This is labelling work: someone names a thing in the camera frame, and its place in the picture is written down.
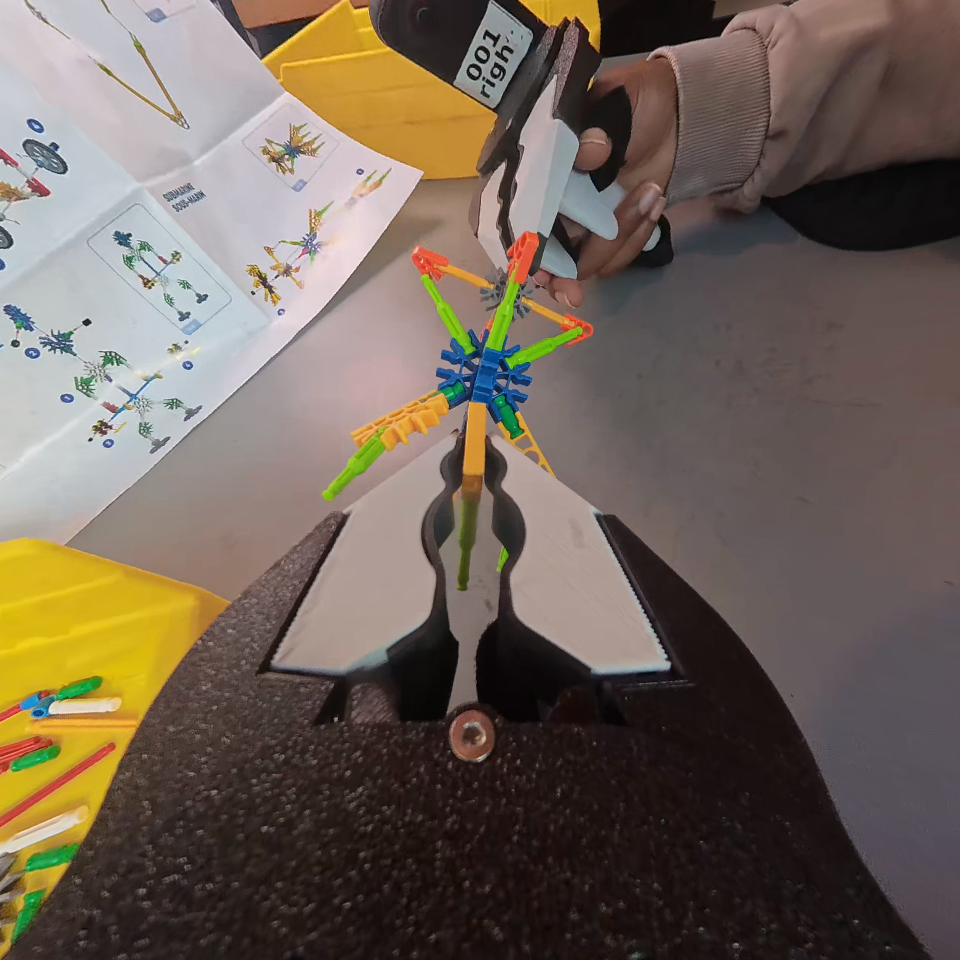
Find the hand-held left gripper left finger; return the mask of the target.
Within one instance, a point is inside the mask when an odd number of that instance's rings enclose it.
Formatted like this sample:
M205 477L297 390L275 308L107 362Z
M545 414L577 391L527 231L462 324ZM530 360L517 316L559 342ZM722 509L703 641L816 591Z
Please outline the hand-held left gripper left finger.
M340 517L270 651L270 670L391 693L400 716L445 716L459 659L440 547L462 441L448 435Z

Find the colourful toy construction model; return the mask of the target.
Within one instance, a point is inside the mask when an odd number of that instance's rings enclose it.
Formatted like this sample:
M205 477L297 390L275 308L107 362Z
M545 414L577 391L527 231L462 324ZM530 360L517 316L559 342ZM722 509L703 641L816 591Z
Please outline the colourful toy construction model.
M524 232L508 249L508 265L498 282L450 264L450 260L422 246L414 248L411 259L421 284L436 308L438 318L450 336L449 347L436 370L438 386L422 397L351 433L356 450L343 470L322 492L332 501L342 490L366 471L384 453L398 444L407 444L411 434L426 434L438 426L454 409L463 407L462 519L459 532L460 558L457 588L468 589L471 559L477 529L479 502L486 472L486 427L492 421L503 437L526 453L534 452L536 463L545 470L543 457L520 411L526 402L524 391L532 383L532 364L561 347L571 347L589 339L594 329L570 314L558 314L523 295L534 274L535 255L540 236ZM462 324L452 306L441 295L437 282L454 277L469 283L492 297L492 316L482 333ZM523 307L558 325L558 333L527 346L508 342L515 318Z

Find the yellow storage bin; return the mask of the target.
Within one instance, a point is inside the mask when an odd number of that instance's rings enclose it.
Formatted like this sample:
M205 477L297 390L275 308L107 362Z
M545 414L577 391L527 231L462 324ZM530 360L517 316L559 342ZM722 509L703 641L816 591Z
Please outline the yellow storage bin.
M473 179L495 116L388 48L364 2L326 2L263 64L333 127L427 181Z
M2 710L97 676L138 716L122 759L174 669L229 606L198 586L29 538L2 543L1 580L1 746Z

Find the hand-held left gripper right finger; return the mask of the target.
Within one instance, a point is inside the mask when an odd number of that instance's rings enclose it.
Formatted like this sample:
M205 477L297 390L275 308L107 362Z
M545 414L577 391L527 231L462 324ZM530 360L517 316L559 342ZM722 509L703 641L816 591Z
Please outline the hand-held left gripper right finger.
M671 650L613 521L503 438L486 441L491 528L507 560L480 639L480 701L546 716L565 691L671 682Z

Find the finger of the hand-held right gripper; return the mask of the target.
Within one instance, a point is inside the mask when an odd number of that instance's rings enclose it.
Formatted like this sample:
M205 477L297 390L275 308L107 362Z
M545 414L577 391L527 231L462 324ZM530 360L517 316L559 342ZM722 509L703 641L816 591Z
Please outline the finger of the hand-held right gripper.
M490 263L507 265L509 251L523 234L517 217L514 175L483 175L471 203L471 228Z
M552 237L561 214L572 218L580 202L580 174L573 168L578 138L556 114L558 76L553 75L539 93L519 138L520 159L514 175L511 198L511 228L515 236L525 233Z

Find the printed instruction sheet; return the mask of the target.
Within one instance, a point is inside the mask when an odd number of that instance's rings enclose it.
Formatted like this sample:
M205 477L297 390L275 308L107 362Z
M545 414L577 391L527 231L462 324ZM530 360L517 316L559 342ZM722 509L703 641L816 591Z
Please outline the printed instruction sheet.
M2 541L64 544L335 296L421 171L213 2L3 1Z

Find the grey desk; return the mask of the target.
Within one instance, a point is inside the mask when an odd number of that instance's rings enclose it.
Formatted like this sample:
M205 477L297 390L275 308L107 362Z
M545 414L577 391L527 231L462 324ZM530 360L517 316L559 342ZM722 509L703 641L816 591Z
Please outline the grey desk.
M410 253L488 265L423 181L329 305L70 546L234 598L330 510L350 432L422 394ZM592 284L534 372L558 478L750 647L907 923L958 958L958 241L860 254L674 206L674 262Z

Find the person's right forearm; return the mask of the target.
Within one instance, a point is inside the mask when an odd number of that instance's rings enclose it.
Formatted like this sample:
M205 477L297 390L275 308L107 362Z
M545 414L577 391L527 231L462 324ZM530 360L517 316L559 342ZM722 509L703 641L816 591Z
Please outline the person's right forearm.
M957 1L798 1L661 47L676 81L670 203L764 197L959 157Z

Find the person's right hand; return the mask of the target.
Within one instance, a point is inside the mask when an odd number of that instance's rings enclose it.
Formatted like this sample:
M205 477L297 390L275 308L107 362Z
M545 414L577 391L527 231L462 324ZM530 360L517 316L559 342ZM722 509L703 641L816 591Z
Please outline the person's right hand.
M596 78L592 100L623 88L630 100L630 140L616 178L625 195L615 210L617 237L591 233L579 222L560 218L578 254L578 276L559 277L548 270L535 275L561 308L572 312L584 302L584 284L630 266L648 244L667 206L678 139L678 88L670 61L656 57L612 69Z

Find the scattered loose toy pieces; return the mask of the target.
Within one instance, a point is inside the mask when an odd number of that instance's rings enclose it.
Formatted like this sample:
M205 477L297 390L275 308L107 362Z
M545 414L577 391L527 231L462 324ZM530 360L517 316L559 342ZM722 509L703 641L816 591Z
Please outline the scattered loose toy pieces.
M137 726L97 676L2 709L2 954L76 858Z

